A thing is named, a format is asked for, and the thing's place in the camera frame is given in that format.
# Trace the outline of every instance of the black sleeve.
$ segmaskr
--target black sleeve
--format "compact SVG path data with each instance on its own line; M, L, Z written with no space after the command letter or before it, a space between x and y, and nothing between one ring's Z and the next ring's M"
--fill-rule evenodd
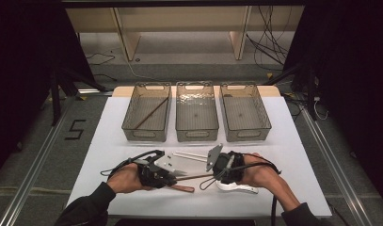
M59 216L55 226L63 225L106 225L109 203L116 197L109 185L102 182L86 197L73 201Z
M321 221L311 213L306 203L300 204L296 209L281 214L287 226L316 226Z

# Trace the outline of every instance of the wooden desk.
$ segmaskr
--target wooden desk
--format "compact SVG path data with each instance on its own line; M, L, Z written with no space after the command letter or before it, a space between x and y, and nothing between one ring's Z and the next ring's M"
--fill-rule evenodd
M314 176L294 122L284 99L276 94L275 87L261 88L263 103L272 123L272 129L265 141L232 142L225 139L225 132L216 98L219 131L217 141L179 143L175 132L175 102L172 102L168 138L166 142L129 142L121 125L130 102L131 88L117 88L115 96L108 98L104 112L91 141L83 167L76 180L68 203L90 194L106 177L100 171L112 169L128 157L150 150L164 150L166 153L179 151L206 154L216 144L223 143L222 152L231 150L241 153L260 153L273 161L281 176L287 180L301 202L307 202L311 211L319 218L331 216L323 192ZM179 170L189 175L204 172L204 163L185 161ZM137 191L119 194L110 203L108 213L122 218L268 218L272 195L260 188L259 194L245 192L224 192L216 185L200 190L199 184L206 180L199 178L179 185L193 186L195 193L185 193L168 188L154 191ZM278 205L277 216L282 212Z

